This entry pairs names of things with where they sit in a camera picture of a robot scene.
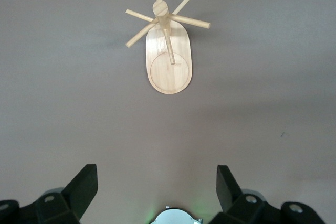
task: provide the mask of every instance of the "light blue object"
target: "light blue object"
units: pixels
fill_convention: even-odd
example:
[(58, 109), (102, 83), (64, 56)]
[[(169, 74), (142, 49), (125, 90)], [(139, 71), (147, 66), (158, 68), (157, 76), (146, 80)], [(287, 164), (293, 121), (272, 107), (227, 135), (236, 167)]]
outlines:
[(151, 224), (202, 224), (202, 220), (193, 219), (186, 211), (167, 207)]

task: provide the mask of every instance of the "black bracket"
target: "black bracket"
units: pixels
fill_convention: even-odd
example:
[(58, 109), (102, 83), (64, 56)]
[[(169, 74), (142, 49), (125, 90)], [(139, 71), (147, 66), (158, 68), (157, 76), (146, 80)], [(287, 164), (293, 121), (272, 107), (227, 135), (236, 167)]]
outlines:
[(15, 200), (0, 201), (0, 224), (80, 224), (97, 191), (97, 166), (86, 165), (61, 193), (45, 194), (23, 208)]
[(256, 195), (244, 194), (226, 165), (217, 167), (216, 191), (223, 212), (209, 224), (325, 224), (305, 204), (286, 202), (280, 210)]

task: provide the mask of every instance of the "engraved circle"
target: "engraved circle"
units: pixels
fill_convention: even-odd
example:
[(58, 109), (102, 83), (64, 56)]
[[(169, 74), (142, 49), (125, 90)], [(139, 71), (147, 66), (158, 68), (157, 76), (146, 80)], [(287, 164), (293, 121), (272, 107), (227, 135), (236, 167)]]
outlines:
[(172, 92), (181, 89), (188, 80), (187, 62), (179, 54), (174, 53), (175, 64), (172, 65), (169, 53), (157, 56), (151, 65), (151, 78), (161, 90)]

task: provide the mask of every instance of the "wooden mug holder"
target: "wooden mug holder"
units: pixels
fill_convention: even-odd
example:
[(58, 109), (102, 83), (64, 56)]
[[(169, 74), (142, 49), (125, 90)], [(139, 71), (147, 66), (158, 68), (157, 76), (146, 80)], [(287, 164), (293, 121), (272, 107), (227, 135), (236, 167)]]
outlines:
[(127, 9), (126, 13), (149, 22), (127, 43), (131, 47), (147, 33), (146, 66), (151, 85), (161, 93), (175, 94), (184, 90), (192, 77), (192, 61), (189, 36), (179, 23), (210, 28), (210, 23), (178, 15), (188, 3), (183, 0), (169, 13), (168, 5), (163, 0), (156, 0), (153, 5), (155, 18), (147, 17)]

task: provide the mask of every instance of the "wooden base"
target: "wooden base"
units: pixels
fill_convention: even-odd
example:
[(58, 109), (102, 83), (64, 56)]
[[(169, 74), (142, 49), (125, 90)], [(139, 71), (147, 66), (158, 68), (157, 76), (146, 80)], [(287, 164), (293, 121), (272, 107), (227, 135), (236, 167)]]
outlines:
[(151, 28), (146, 39), (147, 75), (151, 85), (161, 93), (175, 94), (184, 90), (192, 77), (189, 36), (178, 22), (170, 22), (170, 40), (176, 64), (172, 65), (160, 24)]

